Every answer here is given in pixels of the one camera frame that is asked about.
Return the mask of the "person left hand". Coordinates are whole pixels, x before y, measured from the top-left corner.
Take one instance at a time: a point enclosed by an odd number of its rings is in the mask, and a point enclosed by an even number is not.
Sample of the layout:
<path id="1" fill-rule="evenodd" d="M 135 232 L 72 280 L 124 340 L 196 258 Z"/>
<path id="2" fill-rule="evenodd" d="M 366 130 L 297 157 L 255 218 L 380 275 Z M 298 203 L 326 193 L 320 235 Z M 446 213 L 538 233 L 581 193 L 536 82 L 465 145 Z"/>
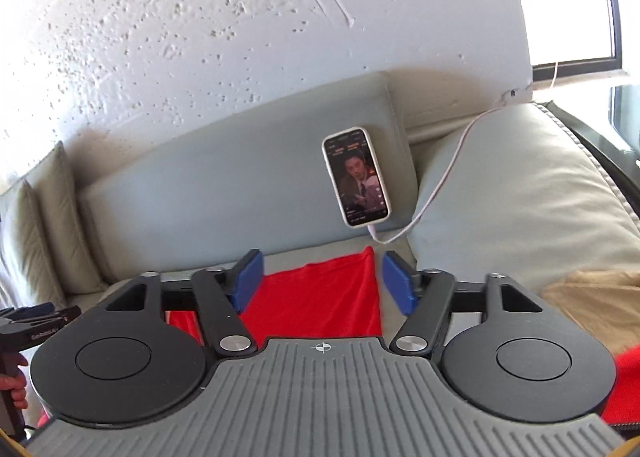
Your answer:
<path id="1" fill-rule="evenodd" d="M 22 367 L 28 366 L 27 359 L 21 353 L 4 353 L 1 360 L 6 364 L 6 368 L 10 370 L 9 373 L 5 371 L 1 373 L 1 391 L 9 391 L 14 406 L 20 411 L 26 411 L 28 408 L 26 377 Z"/>

